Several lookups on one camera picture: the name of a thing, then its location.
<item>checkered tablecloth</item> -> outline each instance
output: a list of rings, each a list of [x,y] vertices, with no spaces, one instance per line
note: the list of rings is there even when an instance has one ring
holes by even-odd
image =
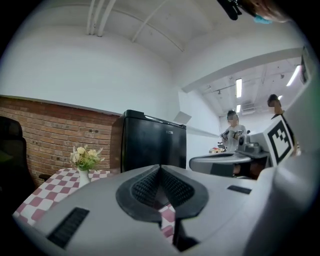
[[[109,171],[90,171],[91,182],[107,178],[113,174]],[[57,171],[38,187],[13,213],[13,216],[33,226],[46,211],[79,188],[79,173],[66,168]],[[169,204],[160,210],[162,215],[161,230],[168,241],[172,241],[175,225],[175,210]]]

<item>flower vase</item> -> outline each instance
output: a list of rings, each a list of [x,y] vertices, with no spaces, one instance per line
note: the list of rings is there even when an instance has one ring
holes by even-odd
[[[90,183],[89,179],[89,171],[88,170],[80,170],[78,168],[78,172],[80,174],[80,183],[79,183],[79,188],[83,187],[84,185]]]

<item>white flower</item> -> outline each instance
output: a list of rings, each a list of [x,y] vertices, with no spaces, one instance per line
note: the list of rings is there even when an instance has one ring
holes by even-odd
[[[99,155],[102,152],[102,150],[103,148],[100,148],[96,154]]]
[[[88,154],[89,154],[89,156],[95,157],[95,156],[97,156],[97,151],[95,151],[94,149],[90,149],[90,150],[88,151]]]
[[[78,151],[79,154],[83,154],[84,152],[86,152],[86,150],[83,147],[78,147],[76,151]]]
[[[79,160],[79,158],[80,158],[79,153],[71,153],[70,154],[70,161],[74,164]]]
[[[78,161],[80,159],[80,154],[79,153],[75,153],[74,154],[75,159]]]

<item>ceiling beam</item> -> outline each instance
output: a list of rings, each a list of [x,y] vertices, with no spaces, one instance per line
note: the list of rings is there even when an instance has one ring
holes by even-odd
[[[91,19],[92,19],[92,13],[94,11],[94,5],[96,0],[91,0],[91,4],[89,7],[89,13],[88,13],[88,19],[86,22],[86,34],[90,35],[90,25],[91,25]]]
[[[98,37],[102,37],[105,25],[107,23],[107,19],[108,19],[110,13],[111,13],[111,10],[114,7],[116,1],[117,0],[110,0],[110,2],[108,3],[107,7],[105,8],[104,14],[103,14],[101,22],[100,22],[100,27],[99,27],[99,30],[98,30],[98,34],[97,34]]]
[[[301,54],[302,54],[302,48],[291,48],[291,49],[278,50],[278,51],[262,54],[259,56],[255,56],[252,58],[248,58],[248,59],[239,61],[237,63],[225,66],[208,75],[205,75],[200,79],[182,87],[181,89],[184,92],[189,93],[203,85],[210,84],[215,80],[233,75],[234,73],[247,70],[250,68],[254,68],[256,66],[261,66],[271,62],[277,62],[285,59],[300,57]]]
[[[169,0],[164,0],[157,8],[155,8],[153,10],[153,12],[150,13],[150,15],[145,19],[145,21],[141,24],[141,26],[139,27],[139,29],[137,30],[137,32],[135,33],[135,35],[133,36],[133,38],[131,39],[131,42],[134,43],[135,40],[137,39],[137,36],[140,34],[140,32],[142,31],[142,29],[144,28],[144,26],[148,23],[148,21],[152,18],[152,16]]]
[[[101,8],[104,5],[104,3],[105,3],[105,0],[100,0],[98,5],[97,5],[97,7],[96,7],[96,9],[95,9],[93,22],[91,23],[90,35],[94,35],[95,34],[95,28],[96,28],[96,25],[97,25],[97,22],[98,22],[98,17],[99,17]]]

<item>brick wall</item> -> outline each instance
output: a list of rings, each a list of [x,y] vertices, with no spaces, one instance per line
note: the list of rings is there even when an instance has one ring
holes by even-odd
[[[23,99],[0,97],[0,116],[19,121],[27,146],[29,171],[37,186],[40,174],[71,167],[75,147],[103,148],[97,170],[109,169],[111,125],[116,115]]]

